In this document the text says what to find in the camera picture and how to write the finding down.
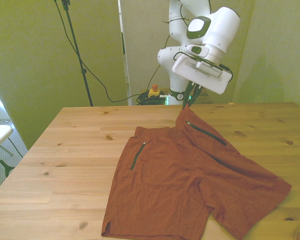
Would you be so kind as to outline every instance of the zippered pocket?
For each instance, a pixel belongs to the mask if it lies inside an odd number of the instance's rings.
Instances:
[[[203,133],[203,134],[206,134],[208,135],[209,137],[217,140],[219,143],[223,144],[223,145],[227,145],[223,140],[221,140],[219,137],[217,137],[216,135],[213,135],[212,133],[208,132],[208,131],[205,131],[199,127],[197,127],[196,125],[193,125],[191,122],[189,121],[185,121],[186,124],[188,124],[189,126],[191,126],[192,128],[194,128],[195,130],[198,130],[199,132]]]
[[[137,154],[135,155],[130,170],[133,170],[133,169],[134,169],[134,167],[135,167],[135,165],[136,165],[136,162],[137,162],[137,159],[138,159],[138,156],[139,156],[139,154],[141,153],[142,149],[144,149],[145,145],[146,145],[146,142],[144,142],[144,143],[142,144],[142,146],[140,147],[139,151],[138,151]]]

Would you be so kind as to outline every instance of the rust-colored shorts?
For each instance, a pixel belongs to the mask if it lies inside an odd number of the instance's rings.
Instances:
[[[242,156],[187,105],[176,127],[137,127],[119,159],[102,236],[200,240],[212,213],[241,240],[291,185]]]

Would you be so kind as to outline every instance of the light stand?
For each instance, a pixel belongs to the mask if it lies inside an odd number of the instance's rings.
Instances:
[[[87,82],[87,78],[86,78],[87,70],[83,67],[83,64],[82,64],[82,60],[81,60],[81,57],[80,57],[80,53],[79,53],[79,49],[78,49],[78,45],[77,45],[77,41],[76,41],[76,37],[75,37],[75,32],[74,32],[74,29],[72,27],[70,15],[69,15],[68,5],[70,5],[70,0],[61,0],[61,2],[62,2],[63,9],[66,12],[66,16],[68,18],[68,22],[69,22],[69,25],[70,25],[70,29],[71,29],[72,38],[73,38],[73,41],[74,41],[76,54],[77,54],[78,59],[79,59],[79,63],[80,63],[80,67],[81,67],[81,73],[82,73],[82,76],[83,76],[86,92],[88,94],[88,98],[89,98],[89,101],[90,101],[90,106],[93,107],[94,105],[92,103],[92,99],[91,99],[91,95],[90,95],[90,91],[89,91],[89,86],[88,86],[88,82]]]

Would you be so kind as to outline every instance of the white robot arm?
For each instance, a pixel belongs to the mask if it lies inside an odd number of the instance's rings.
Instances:
[[[183,18],[189,16],[188,11],[195,18],[187,26]],[[220,64],[239,28],[240,17],[227,7],[212,13],[209,0],[170,0],[169,13],[170,35],[181,43],[158,53],[159,63],[170,76],[170,92],[177,89],[180,96],[174,100],[176,94],[170,94],[169,103],[182,104],[181,94],[188,80],[222,94],[232,74]]]

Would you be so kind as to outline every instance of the wooden table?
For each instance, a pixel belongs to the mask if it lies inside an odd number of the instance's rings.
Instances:
[[[101,240],[113,174],[136,126],[173,127],[180,106],[64,108],[0,187],[0,240]],[[300,107],[196,104],[241,154],[293,187],[246,240],[300,240]],[[210,217],[205,240],[232,240]]]

